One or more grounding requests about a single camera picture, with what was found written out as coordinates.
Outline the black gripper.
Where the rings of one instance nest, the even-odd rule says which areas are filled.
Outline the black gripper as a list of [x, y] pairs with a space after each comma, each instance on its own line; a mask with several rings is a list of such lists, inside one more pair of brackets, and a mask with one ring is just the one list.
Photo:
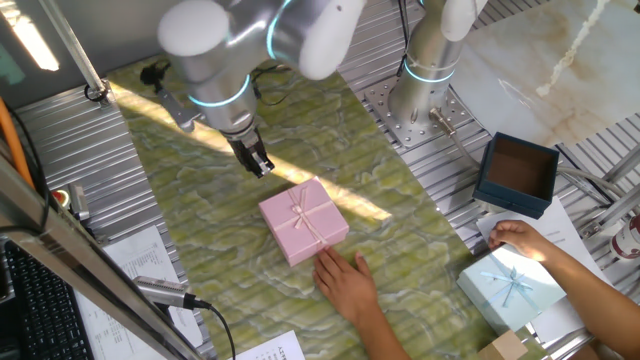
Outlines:
[[274, 164], [266, 153], [261, 151], [262, 140], [257, 128], [231, 134], [227, 140], [236, 158], [240, 160], [247, 172], [262, 178], [274, 169]]

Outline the person's left hand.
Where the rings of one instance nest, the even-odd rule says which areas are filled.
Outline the person's left hand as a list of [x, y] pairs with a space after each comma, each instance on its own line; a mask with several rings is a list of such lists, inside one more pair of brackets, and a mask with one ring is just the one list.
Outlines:
[[354, 327], [364, 326], [381, 311], [378, 293], [364, 256], [357, 252], [352, 266], [332, 247], [314, 260], [313, 279], [336, 311]]

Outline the person's right hand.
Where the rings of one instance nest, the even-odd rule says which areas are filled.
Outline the person's right hand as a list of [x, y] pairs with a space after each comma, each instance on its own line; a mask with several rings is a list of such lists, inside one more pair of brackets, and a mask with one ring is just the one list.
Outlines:
[[499, 221], [489, 234], [489, 248], [507, 244], [527, 258], [544, 262], [551, 243], [528, 223], [521, 220]]

